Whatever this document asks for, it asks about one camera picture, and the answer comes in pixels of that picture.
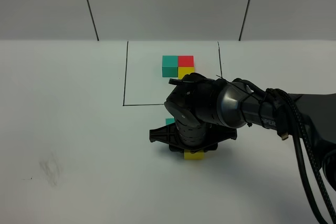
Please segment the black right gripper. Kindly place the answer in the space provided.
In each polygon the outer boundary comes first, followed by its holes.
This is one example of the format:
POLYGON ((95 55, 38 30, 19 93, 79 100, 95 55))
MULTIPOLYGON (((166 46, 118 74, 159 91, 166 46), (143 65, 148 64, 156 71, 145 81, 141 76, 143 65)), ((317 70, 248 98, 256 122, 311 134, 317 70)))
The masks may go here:
POLYGON ((150 130, 150 142, 159 141, 169 145, 172 152, 215 151, 218 143, 237 139, 237 130, 216 124, 201 124, 190 127, 183 124, 169 124, 150 130))

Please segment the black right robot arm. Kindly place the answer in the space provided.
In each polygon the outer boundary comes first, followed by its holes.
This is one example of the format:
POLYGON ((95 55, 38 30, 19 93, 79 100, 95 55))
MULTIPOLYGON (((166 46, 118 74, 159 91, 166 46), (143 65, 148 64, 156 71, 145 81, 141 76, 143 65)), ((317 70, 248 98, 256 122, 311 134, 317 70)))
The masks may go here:
MULTIPOLYGON (((279 136, 293 133, 284 99, 246 80, 213 80, 191 73, 169 83, 174 90, 164 105, 175 121, 151 130, 149 139, 168 144, 172 151, 215 150, 219 142, 236 139, 244 125, 257 124, 279 136)), ((335 95, 291 94, 290 99, 303 116, 318 167, 334 182, 335 95)))

